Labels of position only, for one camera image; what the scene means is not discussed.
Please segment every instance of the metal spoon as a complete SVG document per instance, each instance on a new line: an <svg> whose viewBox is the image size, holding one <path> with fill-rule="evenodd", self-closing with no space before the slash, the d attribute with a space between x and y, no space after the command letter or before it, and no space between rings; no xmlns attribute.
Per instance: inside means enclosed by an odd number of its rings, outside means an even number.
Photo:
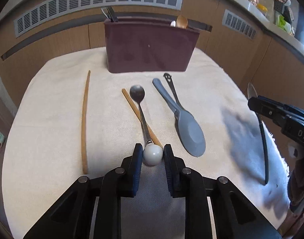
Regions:
<svg viewBox="0 0 304 239"><path fill-rule="evenodd" d="M184 109L184 107L182 106L182 104L180 103L180 101L178 100L178 97L177 97L177 94L176 94L176 91L175 91L175 88L174 88L174 83L172 81L172 76L169 74L169 73L164 73L163 77L165 78L165 80L167 81L167 84L169 85L173 95L174 95L174 98L175 98L175 101L176 101L176 104L178 106L180 106L183 110L187 111L186 109Z"/></svg>
<svg viewBox="0 0 304 239"><path fill-rule="evenodd" d="M140 105L141 101L144 99L144 96L145 96L145 91L144 91L143 87L140 86L140 85L133 85L130 88L130 96L139 105L139 111L140 111L142 125L143 125L143 132L144 132L145 137L147 139L146 145L151 144L153 142L152 142L152 139L150 137L147 122L145 121L144 114L143 114L143 111L142 111L142 108L141 108L141 105Z"/></svg>
<svg viewBox="0 0 304 239"><path fill-rule="evenodd" d="M143 125L143 132L146 137L145 148L143 151L143 158L148 165L157 165L161 162L163 157L163 149L158 145L153 144L150 133L148 131L147 122L145 121L145 117L141 108L141 101L144 99L145 91L140 85L133 85L130 88L130 96L131 98L139 105L140 116Z"/></svg>
<svg viewBox="0 0 304 239"><path fill-rule="evenodd" d="M257 92L253 86L252 83L248 83L247 86L247 97L250 99L251 97L257 98ZM267 143L266 143L266 136L265 136L265 131L264 131L264 126L262 123L262 118L260 114L257 114L258 122L259 122L259 129L260 133L262 135L262 141L263 141L263 150L264 150L264 159L265 159L265 185L268 183L269 180L269 170L268 170L268 152L267 152Z"/></svg>

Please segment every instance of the fabric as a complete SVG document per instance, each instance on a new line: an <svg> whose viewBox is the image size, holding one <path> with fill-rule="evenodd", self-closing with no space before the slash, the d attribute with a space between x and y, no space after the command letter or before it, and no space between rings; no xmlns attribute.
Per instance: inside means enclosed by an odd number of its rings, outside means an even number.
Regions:
<svg viewBox="0 0 304 239"><path fill-rule="evenodd" d="M152 84L163 72L112 74L105 48L84 50L48 61L30 82L11 128L3 163L5 212L15 239L25 233L82 175L81 112L88 70L89 177L106 174L144 143L141 124L121 89L140 84L147 123L160 142L203 176L228 177L278 228L287 214L287 165L265 127L269 183L258 119L247 99L212 59L195 49L186 72L170 72L181 104L191 112L206 140L199 157L188 154L175 131L175 118ZM185 199L172 199L164 164L142 165L133 199L121 200L122 238L184 238Z"/></svg>

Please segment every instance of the table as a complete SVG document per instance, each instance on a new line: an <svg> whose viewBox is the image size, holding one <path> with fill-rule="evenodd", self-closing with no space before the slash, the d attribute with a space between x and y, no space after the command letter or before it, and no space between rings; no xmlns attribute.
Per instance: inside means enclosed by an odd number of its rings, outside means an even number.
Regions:
<svg viewBox="0 0 304 239"><path fill-rule="evenodd" d="M140 122L124 98L134 84L144 87L141 103L147 123L160 142L171 144L203 176L228 177L278 228L287 214L288 169L265 127L269 183L255 113L230 77L211 58L195 49L186 72L171 72L181 104L201 126L206 151L189 155L176 134L174 114L152 84L163 72L112 74L105 48L48 61L31 80L9 133L2 173L6 216L15 239L25 233L82 175L81 112L85 81L91 70L87 111L89 177L102 176L142 143ZM172 199L164 165L142 165L133 199L122 198L123 238L184 238L185 199Z"/></svg>

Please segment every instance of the wooden chopstick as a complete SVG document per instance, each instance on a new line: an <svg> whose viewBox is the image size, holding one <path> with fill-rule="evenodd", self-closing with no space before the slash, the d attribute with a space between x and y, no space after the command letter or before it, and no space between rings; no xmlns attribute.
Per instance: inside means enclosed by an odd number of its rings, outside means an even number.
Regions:
<svg viewBox="0 0 304 239"><path fill-rule="evenodd" d="M131 106L132 110L134 111L135 115L138 117L139 121L142 123L140 111L136 107L136 105L134 104L134 101L131 99L130 95L127 93L127 91L124 88L122 89L122 93L123 93L124 97L126 98L126 100L128 101L128 103L130 104L130 106ZM157 139L157 137L153 133L152 129L149 127L148 124L147 124L147 126L148 126L148 131L150 133L150 136L151 136L151 139L152 139L153 143L160 146L161 148L163 148L162 144Z"/></svg>
<svg viewBox="0 0 304 239"><path fill-rule="evenodd" d="M86 122L87 122L87 105L88 105L90 73L91 71L89 70L86 86L84 89L83 104L82 104L82 119L81 119L81 158L82 158L82 170L84 174L88 174Z"/></svg>

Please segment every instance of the dark red container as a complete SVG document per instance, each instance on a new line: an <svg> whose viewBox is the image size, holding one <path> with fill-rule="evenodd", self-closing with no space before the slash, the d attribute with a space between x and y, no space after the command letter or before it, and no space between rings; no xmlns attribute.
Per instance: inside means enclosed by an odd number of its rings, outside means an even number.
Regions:
<svg viewBox="0 0 304 239"><path fill-rule="evenodd" d="M148 17L105 20L108 70L112 73L186 70L199 30L171 27L171 21Z"/></svg>

